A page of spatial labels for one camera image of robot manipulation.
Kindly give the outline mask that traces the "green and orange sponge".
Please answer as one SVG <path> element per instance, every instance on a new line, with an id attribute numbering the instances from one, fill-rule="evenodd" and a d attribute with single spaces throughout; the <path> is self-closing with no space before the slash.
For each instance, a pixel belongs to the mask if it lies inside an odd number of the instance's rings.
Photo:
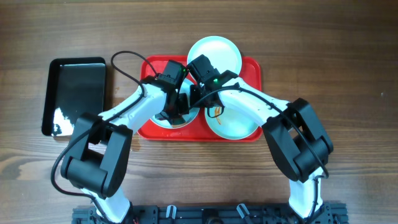
<path id="1" fill-rule="evenodd" d="M 181 123 L 181 124 L 171 124 L 172 128 L 181 128 L 184 127 L 186 125 L 186 123 Z"/>

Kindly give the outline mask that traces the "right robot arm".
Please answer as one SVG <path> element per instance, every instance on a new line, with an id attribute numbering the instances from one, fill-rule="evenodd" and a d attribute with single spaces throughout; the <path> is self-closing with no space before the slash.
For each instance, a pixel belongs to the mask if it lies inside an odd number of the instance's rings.
<path id="1" fill-rule="evenodd" d="M 310 103 L 271 97 L 229 70 L 220 73 L 204 55 L 187 68 L 198 83 L 193 107 L 230 108 L 262 128 L 276 166 L 290 181 L 291 209 L 311 222 L 322 204 L 320 181 L 329 177 L 325 166 L 333 143 Z"/>

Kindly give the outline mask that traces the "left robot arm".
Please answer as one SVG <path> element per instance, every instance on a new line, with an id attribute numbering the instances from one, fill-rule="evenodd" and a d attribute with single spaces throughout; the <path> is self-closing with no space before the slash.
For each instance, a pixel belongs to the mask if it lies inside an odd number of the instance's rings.
<path id="1" fill-rule="evenodd" d="M 188 97 L 180 89 L 187 75 L 183 64 L 170 60 L 162 73 L 139 81 L 137 90 L 114 108 L 78 118 L 60 158 L 60 173 L 81 190 L 79 197 L 91 199 L 102 222 L 124 223 L 130 219 L 131 202 L 121 184 L 132 137 L 152 118 L 171 126 L 185 122 Z"/>

